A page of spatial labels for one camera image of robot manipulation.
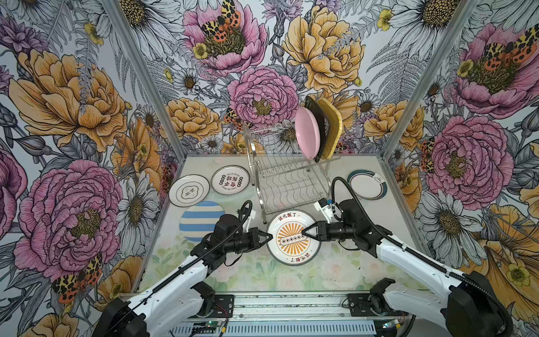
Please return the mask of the pink round plate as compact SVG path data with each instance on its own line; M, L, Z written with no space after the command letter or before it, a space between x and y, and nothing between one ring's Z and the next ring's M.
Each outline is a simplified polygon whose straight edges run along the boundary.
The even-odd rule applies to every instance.
M320 149L320 130L318 122L304 107L299 107L295 118L296 139L306 159L313 160Z

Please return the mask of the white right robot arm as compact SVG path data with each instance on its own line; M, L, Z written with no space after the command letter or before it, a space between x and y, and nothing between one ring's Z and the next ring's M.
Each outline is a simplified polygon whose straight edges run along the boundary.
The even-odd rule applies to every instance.
M319 242L351 240L359 251L394 265L429 289L424 293L383 279L371 289L380 311L413 314L445 328L452 336L512 335L512 317L485 276L461 272L416 251L374 224L353 199L339 203L339 216L326 199L315 202L314 207L323 213L324 220L306 227L305 236Z

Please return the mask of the black floral square plate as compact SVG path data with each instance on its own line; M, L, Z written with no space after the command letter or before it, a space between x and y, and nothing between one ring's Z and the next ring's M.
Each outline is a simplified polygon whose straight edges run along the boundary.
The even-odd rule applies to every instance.
M327 142L326 117L318 102L310 96L308 96L305 100L305 107L313 114L317 121L319 131L319 147L317 155L314 157L314 161L318 163L322 159L324 146Z

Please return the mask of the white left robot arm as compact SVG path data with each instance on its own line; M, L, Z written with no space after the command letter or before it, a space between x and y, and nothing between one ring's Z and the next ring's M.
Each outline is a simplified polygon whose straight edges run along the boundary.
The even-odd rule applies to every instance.
M129 300L110 302L93 335L161 336L188 318L210 315L216 292L206 278L225 264L227 254L258 250L273 238L256 227L244 230L248 221L248 216L221 216L177 269Z

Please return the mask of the yellow woven square plate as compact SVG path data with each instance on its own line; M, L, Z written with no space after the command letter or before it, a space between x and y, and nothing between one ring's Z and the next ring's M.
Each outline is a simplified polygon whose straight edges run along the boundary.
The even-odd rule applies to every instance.
M320 106L321 111L324 113L324 116L329 123L328 136L322 152L322 158L324 160L330 160L334 155L335 148L341 138L343 128L342 115L340 111L325 98L320 98L317 101L317 104Z

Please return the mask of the white plate green red band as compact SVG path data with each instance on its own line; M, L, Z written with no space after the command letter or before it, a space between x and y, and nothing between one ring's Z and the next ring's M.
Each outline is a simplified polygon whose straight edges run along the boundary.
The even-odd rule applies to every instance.
M387 194L385 179L373 171L363 169L353 171L348 176L348 183L360 199L376 201L383 199Z

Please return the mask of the white plate orange sunburst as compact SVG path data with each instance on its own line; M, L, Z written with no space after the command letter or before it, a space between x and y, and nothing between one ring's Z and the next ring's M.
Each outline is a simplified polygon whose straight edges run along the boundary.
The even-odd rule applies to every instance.
M277 214L268 226L268 233L273 236L268 243L270 254L288 266L304 265L313 260L321 244L302 231L314 223L310 214L297 209Z

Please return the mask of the blue white striped plate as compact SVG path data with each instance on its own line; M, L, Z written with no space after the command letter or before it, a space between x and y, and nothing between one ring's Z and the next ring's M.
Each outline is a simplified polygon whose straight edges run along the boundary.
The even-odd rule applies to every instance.
M179 220L179 229L184 238L190 242L200 242L214 231L225 210L216 202L203 201L189 207Z

